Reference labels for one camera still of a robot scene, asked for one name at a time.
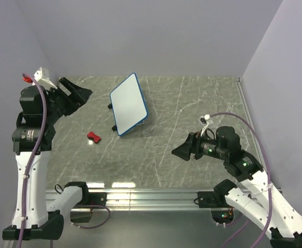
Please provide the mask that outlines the blue framed whiteboard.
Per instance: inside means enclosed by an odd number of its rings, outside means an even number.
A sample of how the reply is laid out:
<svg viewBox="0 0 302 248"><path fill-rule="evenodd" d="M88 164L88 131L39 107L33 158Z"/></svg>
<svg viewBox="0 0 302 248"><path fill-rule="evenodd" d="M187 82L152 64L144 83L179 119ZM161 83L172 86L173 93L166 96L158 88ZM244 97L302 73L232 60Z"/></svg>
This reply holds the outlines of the blue framed whiteboard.
<svg viewBox="0 0 302 248"><path fill-rule="evenodd" d="M136 73L131 73L109 94L111 103L108 108L113 111L115 126L112 127L119 136L144 123L148 109Z"/></svg>

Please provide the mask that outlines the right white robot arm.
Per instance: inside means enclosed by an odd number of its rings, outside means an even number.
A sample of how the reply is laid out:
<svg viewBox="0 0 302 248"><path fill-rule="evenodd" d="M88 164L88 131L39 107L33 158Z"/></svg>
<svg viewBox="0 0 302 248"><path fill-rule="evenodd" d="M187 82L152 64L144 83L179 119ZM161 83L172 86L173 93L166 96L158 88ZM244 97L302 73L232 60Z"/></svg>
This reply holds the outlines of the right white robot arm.
<svg viewBox="0 0 302 248"><path fill-rule="evenodd" d="M172 154L185 161L191 156L196 160L209 156L223 161L226 171L256 200L226 179L214 187L215 203L239 210L262 230L272 247L302 247L302 216L268 180L260 162L242 149L235 129L222 126L213 135L210 138L201 132L191 132L183 144L172 150Z"/></svg>

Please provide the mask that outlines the red bone-shaped eraser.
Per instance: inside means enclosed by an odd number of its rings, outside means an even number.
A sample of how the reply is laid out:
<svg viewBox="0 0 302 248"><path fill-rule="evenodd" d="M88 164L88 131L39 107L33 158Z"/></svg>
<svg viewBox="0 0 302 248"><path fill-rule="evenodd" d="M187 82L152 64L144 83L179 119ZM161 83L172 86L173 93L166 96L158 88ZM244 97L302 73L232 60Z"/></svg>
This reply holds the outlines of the red bone-shaped eraser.
<svg viewBox="0 0 302 248"><path fill-rule="evenodd" d="M96 135L93 131L88 132L86 137L95 144L101 141L101 137Z"/></svg>

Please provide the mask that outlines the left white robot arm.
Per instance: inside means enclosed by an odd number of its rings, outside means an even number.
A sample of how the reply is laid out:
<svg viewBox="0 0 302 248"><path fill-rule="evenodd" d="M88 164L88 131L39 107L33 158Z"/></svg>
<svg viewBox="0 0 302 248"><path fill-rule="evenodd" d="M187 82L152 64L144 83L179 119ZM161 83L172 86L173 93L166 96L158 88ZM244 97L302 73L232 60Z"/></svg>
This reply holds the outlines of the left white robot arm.
<svg viewBox="0 0 302 248"><path fill-rule="evenodd" d="M46 203L47 166L55 136L55 123L82 107L93 93L62 77L67 92L45 89L38 83L21 91L16 129L12 134L13 152L18 169L17 203L3 240L57 240L64 218L73 207L86 207L90 194L86 182L69 182L53 203Z"/></svg>

